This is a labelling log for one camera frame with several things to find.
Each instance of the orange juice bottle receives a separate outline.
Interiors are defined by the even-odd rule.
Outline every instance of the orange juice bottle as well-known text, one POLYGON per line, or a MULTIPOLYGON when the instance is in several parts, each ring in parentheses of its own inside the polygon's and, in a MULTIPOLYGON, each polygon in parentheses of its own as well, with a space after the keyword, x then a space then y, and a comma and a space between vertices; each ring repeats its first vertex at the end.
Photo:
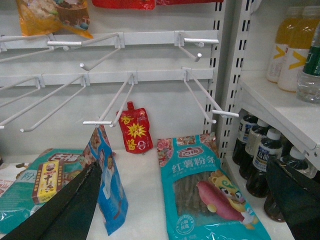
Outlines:
POLYGON ((286 18, 278 27, 266 72, 266 79, 272 83, 278 82, 291 34, 294 27, 302 20, 303 10, 303 6, 289 7, 286 12, 286 18))
POLYGON ((293 29, 282 69, 278 87, 284 91, 296 92, 298 78, 305 66, 309 48, 320 22, 320 6, 306 6, 302 20, 293 29))

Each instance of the bottle cap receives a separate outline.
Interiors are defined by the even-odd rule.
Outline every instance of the bottle cap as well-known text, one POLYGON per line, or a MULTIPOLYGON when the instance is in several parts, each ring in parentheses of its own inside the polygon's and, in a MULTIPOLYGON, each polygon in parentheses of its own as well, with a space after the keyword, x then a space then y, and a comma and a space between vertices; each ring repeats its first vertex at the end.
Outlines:
POLYGON ((268 123, 266 123, 265 121, 262 121, 260 118, 258 119, 257 124, 258 124, 260 127, 264 127, 264 128, 266 128, 266 127, 269 126, 268 123))
POLYGON ((305 6, 302 16, 320 18, 320 6, 305 6))
POLYGON ((128 110, 134 110, 135 109, 134 103, 132 101, 128 101, 126 103, 126 106, 127 106, 128 110))
POLYGON ((301 17, 304 11, 303 6, 291 6, 288 8, 286 15, 288 17, 301 17))
POLYGON ((301 153, 295 146, 293 146, 290 150, 290 156, 298 159, 298 160, 303 160, 305 159, 305 155, 303 153, 301 153))
POLYGON ((279 140, 281 137, 281 132, 275 128, 271 128, 268 130, 266 137, 272 140, 279 140))

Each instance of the plastic water bottle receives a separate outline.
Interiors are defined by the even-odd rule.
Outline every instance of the plastic water bottle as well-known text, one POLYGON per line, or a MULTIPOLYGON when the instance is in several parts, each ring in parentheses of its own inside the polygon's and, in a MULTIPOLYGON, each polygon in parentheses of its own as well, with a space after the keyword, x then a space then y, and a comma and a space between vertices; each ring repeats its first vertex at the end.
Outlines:
POLYGON ((287 92, 296 92, 316 28, 320 22, 320 6, 306 6, 302 20, 293 29, 282 69, 278 87, 287 92))
POLYGON ((320 23, 317 26, 303 71, 298 79, 296 96, 320 104, 320 23))
POLYGON ((269 82, 278 82, 290 36, 295 26, 302 19, 303 10, 303 6, 289 7, 286 12, 285 19, 278 27, 276 37, 274 40, 271 58, 269 61, 268 70, 266 72, 266 79, 269 82))

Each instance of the dark glass bottle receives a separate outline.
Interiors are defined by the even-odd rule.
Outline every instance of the dark glass bottle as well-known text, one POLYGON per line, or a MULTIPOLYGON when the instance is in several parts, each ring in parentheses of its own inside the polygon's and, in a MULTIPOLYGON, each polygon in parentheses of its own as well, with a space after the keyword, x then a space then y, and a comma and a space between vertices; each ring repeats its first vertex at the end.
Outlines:
POLYGON ((245 153, 245 147, 248 141, 249 131, 253 126, 257 125, 258 118, 248 113, 244 116, 239 124, 238 136, 235 141, 232 159, 235 164, 240 165, 243 155, 245 153))
MULTIPOLYGON (((317 172, 312 164, 305 158, 305 155, 301 153, 295 146, 291 148, 289 155, 281 157, 280 161, 296 169, 309 178, 314 177, 317 172)), ((266 215, 272 220, 276 222, 285 221, 284 216, 282 215, 271 193, 269 193, 269 195, 267 196, 263 205, 263 209, 266 215)))
POLYGON ((258 152, 258 147, 263 138, 267 137, 269 125, 258 119, 257 125, 250 129, 248 141, 245 145, 245 152, 240 163, 239 173, 244 179, 248 179, 251 175, 253 168, 254 156, 258 152))
POLYGON ((266 179, 267 162, 269 158, 280 159, 283 148, 280 137, 281 132, 271 128, 259 144, 256 158, 252 162, 252 173, 246 182, 246 189, 255 197, 264 198, 269 193, 266 179))

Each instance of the yellow box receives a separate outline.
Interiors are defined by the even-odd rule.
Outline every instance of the yellow box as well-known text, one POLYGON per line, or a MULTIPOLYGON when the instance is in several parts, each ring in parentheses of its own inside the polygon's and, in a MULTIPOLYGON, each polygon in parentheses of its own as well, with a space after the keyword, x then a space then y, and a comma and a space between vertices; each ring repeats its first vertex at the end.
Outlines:
POLYGON ((35 204, 49 201, 62 189, 63 162, 59 160, 44 162, 39 165, 32 191, 35 204))

